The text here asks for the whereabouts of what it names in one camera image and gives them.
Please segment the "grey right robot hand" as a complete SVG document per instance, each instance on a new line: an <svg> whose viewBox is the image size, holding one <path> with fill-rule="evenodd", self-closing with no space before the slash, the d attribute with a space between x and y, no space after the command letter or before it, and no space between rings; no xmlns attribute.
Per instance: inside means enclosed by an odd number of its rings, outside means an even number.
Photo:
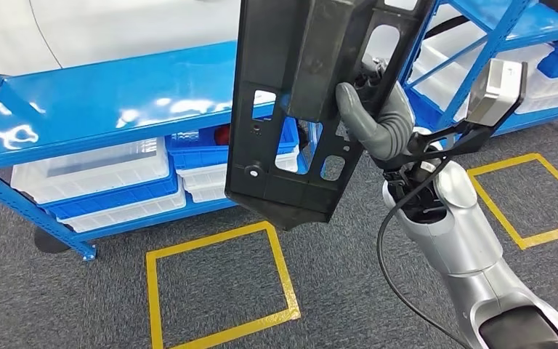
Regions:
<svg viewBox="0 0 558 349"><path fill-rule="evenodd" d="M375 159L387 160L392 149L390 133L366 111L354 86L348 82L339 83L335 95L339 115L348 128L350 139L358 141Z"/></svg>

